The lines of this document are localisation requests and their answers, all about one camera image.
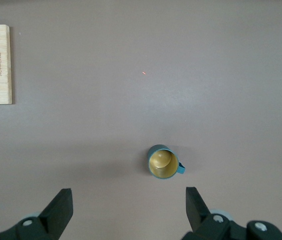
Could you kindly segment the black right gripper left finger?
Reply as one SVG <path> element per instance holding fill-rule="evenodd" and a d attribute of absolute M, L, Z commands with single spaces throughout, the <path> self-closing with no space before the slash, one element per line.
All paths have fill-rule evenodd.
<path fill-rule="evenodd" d="M 38 216 L 26 217 L 0 232 L 0 240 L 58 240 L 72 216 L 72 191 L 63 188 Z"/>

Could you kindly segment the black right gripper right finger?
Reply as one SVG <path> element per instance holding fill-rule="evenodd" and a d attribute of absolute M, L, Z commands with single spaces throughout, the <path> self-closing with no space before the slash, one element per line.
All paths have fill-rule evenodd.
<path fill-rule="evenodd" d="M 186 214 L 192 231 L 184 240 L 282 240 L 272 223 L 252 220 L 242 227 L 224 214 L 211 213 L 196 187 L 186 188 Z"/>

